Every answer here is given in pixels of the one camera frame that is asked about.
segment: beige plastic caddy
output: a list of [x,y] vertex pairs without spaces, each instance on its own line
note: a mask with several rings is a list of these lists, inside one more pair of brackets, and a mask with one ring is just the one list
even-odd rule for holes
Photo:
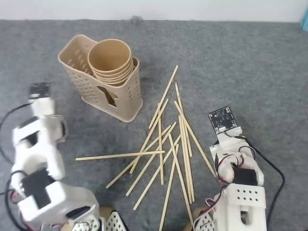
[[98,80],[88,63],[88,53],[98,42],[76,35],[59,53],[58,60],[87,104],[129,123],[143,106],[140,92],[139,60],[132,57],[132,72],[118,86]]

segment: black circuit board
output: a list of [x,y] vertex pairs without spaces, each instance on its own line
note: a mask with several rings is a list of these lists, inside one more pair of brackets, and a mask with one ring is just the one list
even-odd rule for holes
[[50,83],[33,83],[29,89],[29,99],[34,100],[38,98],[46,98],[50,96]]
[[222,107],[208,114],[214,131],[220,134],[237,127],[236,121],[229,106]]

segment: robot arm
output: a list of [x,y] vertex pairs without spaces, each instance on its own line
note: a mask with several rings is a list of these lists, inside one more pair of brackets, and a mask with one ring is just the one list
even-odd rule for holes
[[255,150],[244,139],[228,106],[209,119],[218,142],[210,147],[215,170],[228,183],[214,197],[215,204],[194,223],[194,231],[266,231],[264,175]]
[[63,184],[65,176],[57,143],[64,141],[67,128],[63,118],[55,114],[54,101],[47,83],[30,87],[34,116],[13,130],[15,164],[12,187],[23,197],[18,203],[26,222],[79,224],[81,231],[105,230],[94,194],[81,187]]

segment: white wall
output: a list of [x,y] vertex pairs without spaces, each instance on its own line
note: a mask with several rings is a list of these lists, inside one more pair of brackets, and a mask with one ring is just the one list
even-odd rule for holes
[[0,19],[299,22],[308,0],[0,0]]

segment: stacked paper cups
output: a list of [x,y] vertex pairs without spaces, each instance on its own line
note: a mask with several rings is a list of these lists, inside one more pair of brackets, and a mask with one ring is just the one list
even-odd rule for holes
[[112,86],[123,85],[134,68],[130,47],[118,39],[98,42],[90,50],[88,62],[95,77]]

